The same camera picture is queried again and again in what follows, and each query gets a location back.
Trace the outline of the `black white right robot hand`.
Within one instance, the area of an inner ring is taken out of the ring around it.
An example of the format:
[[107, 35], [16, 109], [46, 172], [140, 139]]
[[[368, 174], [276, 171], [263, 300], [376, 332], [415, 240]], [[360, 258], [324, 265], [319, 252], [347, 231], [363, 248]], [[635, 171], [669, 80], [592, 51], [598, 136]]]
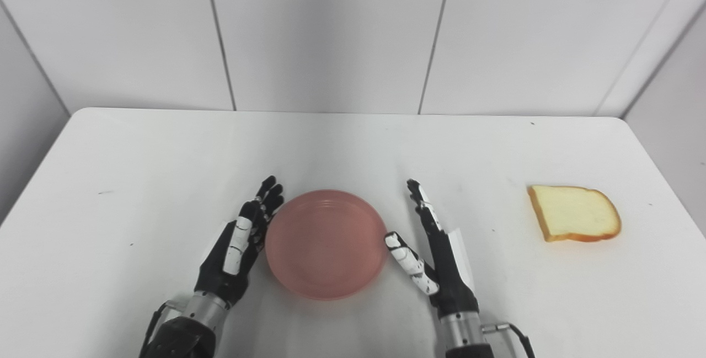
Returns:
[[451, 233], [443, 229], [428, 195], [419, 182], [409, 179], [407, 186], [434, 264], [426, 263], [398, 232], [392, 231], [385, 235], [384, 242], [388, 251], [414, 285], [429, 298], [439, 318], [461, 313], [478, 315], [478, 301], [469, 283], [462, 277], [462, 262], [454, 254]]

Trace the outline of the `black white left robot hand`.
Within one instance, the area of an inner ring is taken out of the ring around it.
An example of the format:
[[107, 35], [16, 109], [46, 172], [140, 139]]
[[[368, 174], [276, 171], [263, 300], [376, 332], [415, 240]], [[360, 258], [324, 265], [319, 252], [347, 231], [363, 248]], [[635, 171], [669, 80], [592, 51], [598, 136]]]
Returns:
[[254, 199], [228, 222], [199, 268], [196, 292], [211, 293], [229, 307], [249, 287], [249, 273], [265, 247], [268, 227], [284, 203], [283, 186], [274, 175], [263, 180]]

